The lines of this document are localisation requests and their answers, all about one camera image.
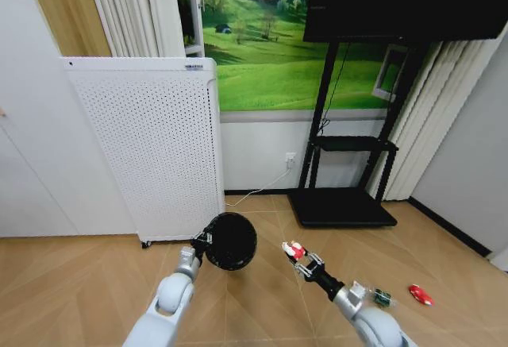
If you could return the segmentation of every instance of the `power cord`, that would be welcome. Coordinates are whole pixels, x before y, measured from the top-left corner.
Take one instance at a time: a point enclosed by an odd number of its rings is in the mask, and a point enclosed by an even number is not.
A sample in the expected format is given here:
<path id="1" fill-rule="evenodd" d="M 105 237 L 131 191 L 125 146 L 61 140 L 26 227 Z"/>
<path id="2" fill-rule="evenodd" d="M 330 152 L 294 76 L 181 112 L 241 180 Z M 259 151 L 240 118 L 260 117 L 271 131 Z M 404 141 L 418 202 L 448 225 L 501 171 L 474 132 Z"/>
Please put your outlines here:
<path id="1" fill-rule="evenodd" d="M 290 172 L 291 172 L 291 169 L 293 167 L 287 167 L 286 171 L 280 175 L 277 179 L 275 179 L 274 181 L 268 183 L 266 186 L 264 186 L 263 188 L 260 188 L 259 190 L 255 190 L 255 191 L 251 191 L 249 192 L 248 194 L 246 194 L 246 196 L 244 196 L 243 198 L 241 198 L 240 200 L 238 200 L 237 202 L 235 202 L 234 204 L 228 204 L 226 203 L 226 206 L 237 206 L 238 204 L 240 204 L 241 202 L 243 202 L 248 196 L 252 195 L 252 194 L 255 194 L 257 192 L 261 192 L 262 190 L 266 190 L 268 187 L 270 187 L 272 184 L 275 184 L 277 183 L 279 180 L 281 180 L 284 176 L 287 176 Z"/>
<path id="2" fill-rule="evenodd" d="M 346 57 L 348 57 L 350 46 L 351 46 L 351 43 L 348 43 L 346 52 L 344 53 L 344 56 L 342 57 L 341 69 L 339 70 L 339 74 L 337 75 L 337 79 L 335 80 L 335 85 L 333 85 L 333 92 L 332 92 L 332 95 L 330 96 L 330 100 L 328 101 L 328 107 L 326 108 L 325 115 L 321 119 L 321 125 L 319 126 L 319 129 L 317 129 L 318 133 L 321 131 L 321 135 L 323 135 L 324 128 L 326 126 L 328 126 L 330 123 L 330 120 L 326 116 L 328 115 L 328 110 L 330 110 L 330 107 L 332 105 L 333 96 L 335 95 L 335 89 L 337 88 L 337 83 L 339 82 L 339 79 L 341 78 L 342 69 L 344 69 L 344 62 L 346 61 Z"/>

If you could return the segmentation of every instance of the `wall outlet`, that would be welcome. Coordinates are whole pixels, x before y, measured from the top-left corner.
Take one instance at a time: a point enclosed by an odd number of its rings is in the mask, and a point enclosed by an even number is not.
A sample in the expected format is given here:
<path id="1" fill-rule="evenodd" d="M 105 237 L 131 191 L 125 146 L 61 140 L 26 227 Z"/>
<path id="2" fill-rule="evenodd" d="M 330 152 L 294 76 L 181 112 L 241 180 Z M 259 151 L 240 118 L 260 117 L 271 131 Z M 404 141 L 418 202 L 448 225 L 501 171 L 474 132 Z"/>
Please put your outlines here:
<path id="1" fill-rule="evenodd" d="M 296 152 L 286 152 L 286 167 L 293 168 L 294 167 L 294 158 L 296 157 Z"/>

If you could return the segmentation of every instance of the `black metal stand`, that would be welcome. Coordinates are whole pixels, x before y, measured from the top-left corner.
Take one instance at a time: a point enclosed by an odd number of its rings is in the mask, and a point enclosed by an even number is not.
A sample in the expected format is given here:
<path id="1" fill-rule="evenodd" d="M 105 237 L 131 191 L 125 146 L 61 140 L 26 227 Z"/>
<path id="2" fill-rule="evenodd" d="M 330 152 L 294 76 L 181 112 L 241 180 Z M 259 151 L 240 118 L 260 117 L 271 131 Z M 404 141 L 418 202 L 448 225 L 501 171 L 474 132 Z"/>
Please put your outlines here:
<path id="1" fill-rule="evenodd" d="M 294 212 L 302 225 L 314 227 L 372 227 L 395 226 L 397 224 L 397 221 L 380 205 L 390 177 L 395 153 L 398 150 L 388 140 L 388 137 L 420 70 L 428 47 L 428 44 L 413 44 L 409 47 L 406 63 L 394 92 L 395 100 L 387 112 L 387 118 L 377 137 L 323 137 L 318 136 L 319 126 L 339 48 L 339 43 L 336 41 L 329 44 L 298 190 L 289 194 Z M 316 188 L 322 149 L 328 152 L 369 151 L 371 153 L 357 187 Z M 383 168 L 375 199 L 373 199 L 365 190 L 383 151 L 388 152 L 387 161 Z M 305 188 L 309 169 L 309 188 Z"/>

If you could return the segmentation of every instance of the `shelf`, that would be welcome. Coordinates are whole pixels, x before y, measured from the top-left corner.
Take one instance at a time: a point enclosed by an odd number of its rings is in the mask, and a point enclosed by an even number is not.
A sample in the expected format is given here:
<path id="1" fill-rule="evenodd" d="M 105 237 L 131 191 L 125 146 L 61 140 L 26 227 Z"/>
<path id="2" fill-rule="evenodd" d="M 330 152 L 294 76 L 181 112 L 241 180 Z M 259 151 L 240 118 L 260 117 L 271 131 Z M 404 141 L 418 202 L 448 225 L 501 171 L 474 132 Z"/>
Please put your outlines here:
<path id="1" fill-rule="evenodd" d="M 356 187 L 304 188 L 288 195 L 300 224 L 317 228 L 395 226 L 395 220 L 367 192 Z"/>
<path id="2" fill-rule="evenodd" d="M 325 151 L 397 151 L 397 147 L 376 137 L 316 137 L 315 145 Z"/>
<path id="3" fill-rule="evenodd" d="M 185 54 L 192 55 L 193 53 L 200 53 L 200 52 L 202 52 L 202 50 L 203 50 L 203 47 L 199 44 L 188 45 L 185 47 Z"/>

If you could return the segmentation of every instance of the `red object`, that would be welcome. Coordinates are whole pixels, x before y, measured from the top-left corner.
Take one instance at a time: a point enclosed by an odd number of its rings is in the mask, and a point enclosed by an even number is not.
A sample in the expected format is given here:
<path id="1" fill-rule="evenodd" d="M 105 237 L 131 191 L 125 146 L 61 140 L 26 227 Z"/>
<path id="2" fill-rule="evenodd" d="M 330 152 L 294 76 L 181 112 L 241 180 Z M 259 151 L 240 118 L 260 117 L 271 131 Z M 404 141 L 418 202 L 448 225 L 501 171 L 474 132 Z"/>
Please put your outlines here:
<path id="1" fill-rule="evenodd" d="M 424 305 L 427 306 L 432 306 L 434 304 L 434 301 L 432 300 L 432 298 L 430 298 L 430 295 L 428 295 L 425 292 L 425 290 L 423 290 L 418 285 L 411 285 L 408 288 L 410 290 L 410 293 L 419 303 L 423 303 Z"/>
<path id="2" fill-rule="evenodd" d="M 303 251 L 303 248 L 297 248 L 296 246 L 291 246 L 291 249 L 294 250 L 294 259 L 295 260 L 299 260 L 300 258 L 303 257 L 303 255 L 305 254 L 304 251 Z"/>

